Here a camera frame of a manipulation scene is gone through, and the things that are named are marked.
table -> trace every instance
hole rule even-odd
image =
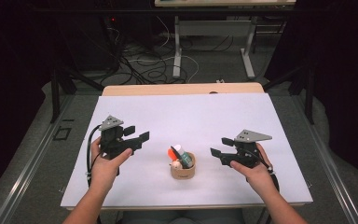
[[[195,209],[263,205],[243,175],[213,157],[223,152],[221,138],[234,138],[246,128],[272,136],[262,143],[274,165],[282,196],[290,204],[311,203],[309,189],[269,96],[257,83],[111,86],[98,100],[61,206],[72,209],[87,191],[86,148],[90,131],[112,115],[124,128],[150,132],[150,140],[120,166],[104,209]],[[170,145],[181,144],[197,158],[196,174],[188,180],[171,177]]]
[[[156,0],[156,7],[257,7],[294,5],[296,0]],[[255,72],[249,58],[249,52],[255,35],[257,17],[249,21],[180,21],[175,16],[175,58],[173,77],[180,76],[182,49],[181,35],[232,35],[246,36],[245,48],[241,49],[241,57],[248,78],[255,78]]]

white tabletop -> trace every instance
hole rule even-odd
[[[90,131],[108,115],[122,119],[124,128],[150,132],[150,140],[120,166],[103,208],[169,209],[239,207],[263,204],[240,175],[213,157],[210,147],[234,153],[222,137],[235,138],[243,129],[272,136],[260,142],[274,166],[282,196],[292,204],[311,203],[275,109],[266,93],[101,96],[79,151],[61,206],[73,208],[87,191],[86,148]],[[97,131],[93,139],[99,136]],[[167,155],[176,144],[197,158],[196,174],[188,180],[171,177]]]
[[[289,6],[296,0],[155,0],[156,7]]]

human hand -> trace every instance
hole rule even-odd
[[[266,164],[272,168],[271,162],[269,161],[269,158],[267,157],[264,148],[258,143],[256,143],[256,145],[257,148],[260,150],[260,153]],[[272,178],[269,175],[269,171],[263,163],[260,162],[253,169],[248,168],[236,161],[232,161],[230,165],[232,168],[234,168],[236,171],[246,177],[246,180],[251,185],[252,189],[262,198],[266,194],[277,191],[272,181]]]
[[[130,157],[132,150],[127,148],[110,161],[101,156],[100,143],[101,137],[97,138],[91,144],[91,160],[94,161],[94,163],[92,164],[91,185],[89,188],[98,190],[98,192],[106,195],[113,186],[118,167]]]

white table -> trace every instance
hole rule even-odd
[[[243,91],[246,91],[246,86],[247,84],[156,86],[159,91],[166,92],[163,95],[136,95],[133,90],[141,89],[142,86],[129,86],[131,95],[125,96],[117,92],[117,96],[101,96],[79,150],[61,206],[72,209],[87,191],[87,139],[90,131],[108,115],[124,120],[124,128],[136,126],[136,133],[126,138],[149,131],[150,140],[120,166],[120,175],[103,203],[105,209],[191,209],[262,205],[263,202],[246,183],[244,176],[221,165],[220,160],[210,152],[210,147],[223,152],[235,152],[233,147],[224,146],[221,138],[234,138],[245,128],[272,136],[272,140],[261,144],[277,172],[282,196],[291,204],[311,203],[309,189],[282,125],[269,96],[260,93],[261,87],[248,85],[253,93],[200,93],[206,90],[225,92],[224,89],[226,92],[237,92],[243,87]],[[108,94],[123,89],[127,88],[119,87],[108,91]],[[183,95],[176,94],[180,89],[183,89]],[[196,174],[191,179],[177,180],[171,177],[171,159],[167,155],[167,149],[176,144],[181,144],[197,158]]]
[[[290,6],[296,0],[155,0],[156,7],[258,7],[258,6]],[[255,78],[255,72],[249,58],[249,52],[255,35],[257,17],[249,21],[180,21],[175,16],[175,59],[173,77],[180,76],[182,49],[180,47],[181,35],[232,35],[246,36],[241,57],[248,78]]]

dark background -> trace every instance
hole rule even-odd
[[[42,1],[34,4],[49,7]],[[137,6],[148,4],[143,1]],[[298,0],[296,7],[329,7],[332,13],[328,17],[290,18],[266,77],[273,80],[304,60],[311,61],[315,65],[315,95],[329,118],[329,146],[358,168],[358,1]],[[49,82],[52,67],[63,63],[76,68],[83,64],[79,60],[90,56],[89,51],[81,55],[74,50],[82,49],[68,49],[62,27],[52,18],[33,15],[23,2],[0,0],[0,176],[43,103],[41,87]],[[92,57],[103,57],[103,52],[95,50]],[[89,65],[101,68],[106,63]]]

